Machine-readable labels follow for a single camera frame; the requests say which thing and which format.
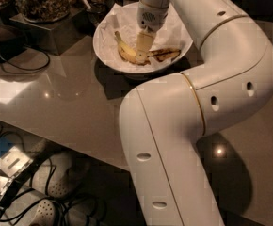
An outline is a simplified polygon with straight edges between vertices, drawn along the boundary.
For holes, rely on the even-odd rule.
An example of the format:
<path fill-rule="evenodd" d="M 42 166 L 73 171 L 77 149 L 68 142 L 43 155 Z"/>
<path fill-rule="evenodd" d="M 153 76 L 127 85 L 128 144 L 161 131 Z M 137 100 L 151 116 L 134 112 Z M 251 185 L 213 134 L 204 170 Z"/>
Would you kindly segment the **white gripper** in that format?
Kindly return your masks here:
<path fill-rule="evenodd" d="M 165 23 L 168 8 L 155 8 L 138 2 L 137 23 L 141 30 L 136 36 L 136 61 L 143 63 L 153 46 L 155 34 Z"/>

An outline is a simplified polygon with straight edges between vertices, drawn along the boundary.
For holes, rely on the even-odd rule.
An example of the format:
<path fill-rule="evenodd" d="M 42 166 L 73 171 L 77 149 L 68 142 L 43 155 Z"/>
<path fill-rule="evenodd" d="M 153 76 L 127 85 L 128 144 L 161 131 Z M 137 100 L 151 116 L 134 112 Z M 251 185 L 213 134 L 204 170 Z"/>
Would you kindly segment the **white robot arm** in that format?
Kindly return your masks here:
<path fill-rule="evenodd" d="M 173 6 L 203 60 L 132 89 L 120 139 L 148 226 L 224 226 L 197 141 L 260 110 L 273 94 L 273 44 L 230 0 L 140 0 L 158 30 Z"/>

